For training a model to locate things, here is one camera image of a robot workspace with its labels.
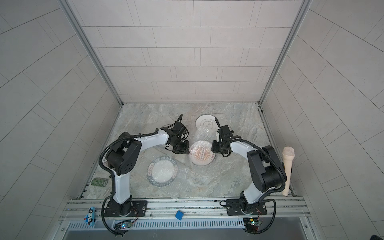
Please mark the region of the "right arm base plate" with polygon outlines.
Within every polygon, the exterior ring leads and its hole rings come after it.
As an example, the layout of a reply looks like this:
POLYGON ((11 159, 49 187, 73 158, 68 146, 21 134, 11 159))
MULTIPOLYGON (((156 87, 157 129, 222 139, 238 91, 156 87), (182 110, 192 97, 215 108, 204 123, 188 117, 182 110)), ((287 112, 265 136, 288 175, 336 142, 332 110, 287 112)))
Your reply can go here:
POLYGON ((220 202, 227 210, 228 216, 267 215, 266 205, 263 202, 249 204, 243 199, 227 199, 220 202))

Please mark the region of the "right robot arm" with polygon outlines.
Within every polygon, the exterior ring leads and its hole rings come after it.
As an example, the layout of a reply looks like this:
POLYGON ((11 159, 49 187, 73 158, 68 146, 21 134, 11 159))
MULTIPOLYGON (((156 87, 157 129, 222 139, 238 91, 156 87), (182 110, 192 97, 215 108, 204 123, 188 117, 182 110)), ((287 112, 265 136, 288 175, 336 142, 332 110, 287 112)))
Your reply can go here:
POLYGON ((212 152, 224 158, 235 153, 248 160, 252 183, 241 192, 236 204, 244 214, 253 214, 267 202, 267 196, 285 189, 285 168, 272 146, 259 147, 235 136, 234 131, 227 125, 221 126, 217 118, 215 122, 218 139, 212 142, 212 152))

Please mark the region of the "orange sunburst dinner plate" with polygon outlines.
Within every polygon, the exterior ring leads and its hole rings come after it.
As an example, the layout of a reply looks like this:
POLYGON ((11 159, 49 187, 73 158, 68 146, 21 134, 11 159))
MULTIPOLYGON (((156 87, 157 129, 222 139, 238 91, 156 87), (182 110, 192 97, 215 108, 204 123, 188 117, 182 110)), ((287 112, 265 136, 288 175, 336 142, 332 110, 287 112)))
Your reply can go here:
POLYGON ((190 147, 189 158, 194 165, 206 166, 213 162, 216 154, 212 152, 212 143, 197 141, 190 147))

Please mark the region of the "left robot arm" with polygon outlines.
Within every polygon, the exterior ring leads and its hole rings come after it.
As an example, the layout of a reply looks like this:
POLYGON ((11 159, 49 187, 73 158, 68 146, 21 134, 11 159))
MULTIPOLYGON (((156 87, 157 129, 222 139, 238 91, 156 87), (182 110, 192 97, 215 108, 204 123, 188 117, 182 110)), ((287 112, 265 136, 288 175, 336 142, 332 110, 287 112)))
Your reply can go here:
POLYGON ((107 199, 107 208, 120 216, 127 216, 132 207, 130 192, 130 172, 134 169, 140 152, 159 145, 171 146, 174 154, 188 155, 189 131, 182 123, 183 115, 168 126, 156 129, 153 133, 131 135, 122 133, 109 144, 99 157, 99 166, 110 174, 112 192, 107 199))

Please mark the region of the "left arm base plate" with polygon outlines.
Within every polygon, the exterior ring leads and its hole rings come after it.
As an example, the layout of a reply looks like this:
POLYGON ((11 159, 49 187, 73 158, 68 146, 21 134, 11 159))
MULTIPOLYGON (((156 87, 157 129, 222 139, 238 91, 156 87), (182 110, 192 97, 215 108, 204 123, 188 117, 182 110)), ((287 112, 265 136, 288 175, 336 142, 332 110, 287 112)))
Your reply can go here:
POLYGON ((118 204, 115 200, 112 200, 108 202, 104 216, 107 218, 144 217, 147 205, 147 201, 127 201, 126 203, 118 204))

